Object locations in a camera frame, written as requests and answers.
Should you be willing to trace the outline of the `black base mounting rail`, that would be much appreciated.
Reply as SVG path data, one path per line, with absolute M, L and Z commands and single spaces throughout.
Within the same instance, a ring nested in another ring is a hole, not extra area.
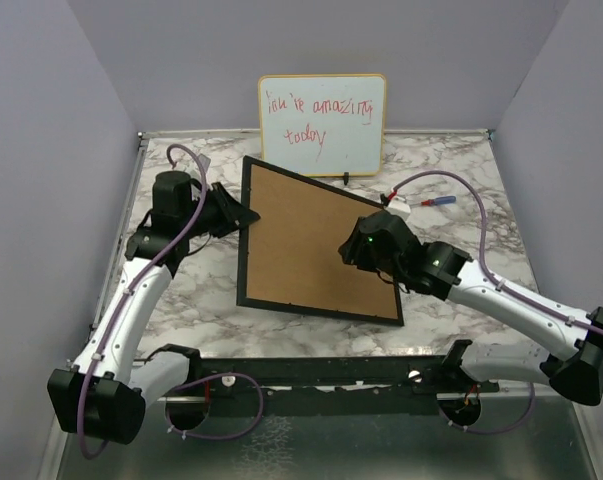
M 254 386 L 264 398 L 263 413 L 276 416 L 336 416 L 438 413 L 437 397 L 461 399 L 474 392 L 493 393 L 494 383 L 479 383 L 460 370 L 457 358 L 444 355 L 317 358 L 202 358 L 198 379 L 221 374 L 221 380 L 172 391 L 166 410 L 188 417 L 248 418 L 258 412 Z

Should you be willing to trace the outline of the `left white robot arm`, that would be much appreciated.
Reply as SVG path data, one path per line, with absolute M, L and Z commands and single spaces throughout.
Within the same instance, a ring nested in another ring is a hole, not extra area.
M 210 391 L 198 350 L 168 344 L 136 367 L 137 347 L 189 256 L 191 239 L 222 238 L 259 218 L 218 182 L 206 184 L 182 171 L 156 176 L 152 207 L 128 240 L 121 279 L 103 318 L 71 366 L 49 377 L 47 390 L 62 431 L 128 444 L 146 409 L 164 394 Z

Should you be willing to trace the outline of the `yellow-framed whiteboard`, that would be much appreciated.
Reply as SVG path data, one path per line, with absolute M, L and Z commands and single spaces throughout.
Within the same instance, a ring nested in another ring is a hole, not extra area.
M 258 99 L 264 161 L 311 177 L 380 171 L 384 75 L 267 75 L 258 82 Z

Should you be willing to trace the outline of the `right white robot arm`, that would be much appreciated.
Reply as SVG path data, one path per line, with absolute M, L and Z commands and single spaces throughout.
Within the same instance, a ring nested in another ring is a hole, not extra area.
M 488 380 L 550 386 L 564 398 L 597 406 L 603 397 L 603 307 L 560 306 L 492 276 L 448 243 L 422 243 L 406 221 L 386 210 L 357 220 L 339 247 L 342 261 L 385 273 L 407 290 L 474 309 L 528 338 L 525 345 L 454 348 L 440 367 L 442 383 L 462 391 Z

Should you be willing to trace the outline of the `black picture frame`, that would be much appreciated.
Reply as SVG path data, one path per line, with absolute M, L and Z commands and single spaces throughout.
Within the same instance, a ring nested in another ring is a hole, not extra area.
M 239 235 L 237 305 L 403 325 L 398 286 L 345 265 L 338 253 L 380 202 L 250 156 L 242 161 L 241 202 L 260 218 Z

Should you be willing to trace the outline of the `aluminium table edge rail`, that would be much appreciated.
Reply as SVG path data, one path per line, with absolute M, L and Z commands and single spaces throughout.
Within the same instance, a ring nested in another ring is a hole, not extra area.
M 129 225 L 130 216 L 135 202 L 135 196 L 138 189 L 139 180 L 141 177 L 144 159 L 147 150 L 147 140 L 144 138 L 144 133 L 137 133 L 137 149 L 132 167 L 132 176 L 128 183 L 123 207 L 119 216 L 119 221 L 116 228 L 114 244 L 110 252 L 108 260 L 108 270 L 104 278 L 100 293 L 97 298 L 95 315 L 92 323 L 88 327 L 88 336 L 85 345 L 88 345 L 97 330 L 101 319 L 103 318 L 109 302 L 109 295 L 115 282 L 119 258 L 125 243 L 125 235 Z

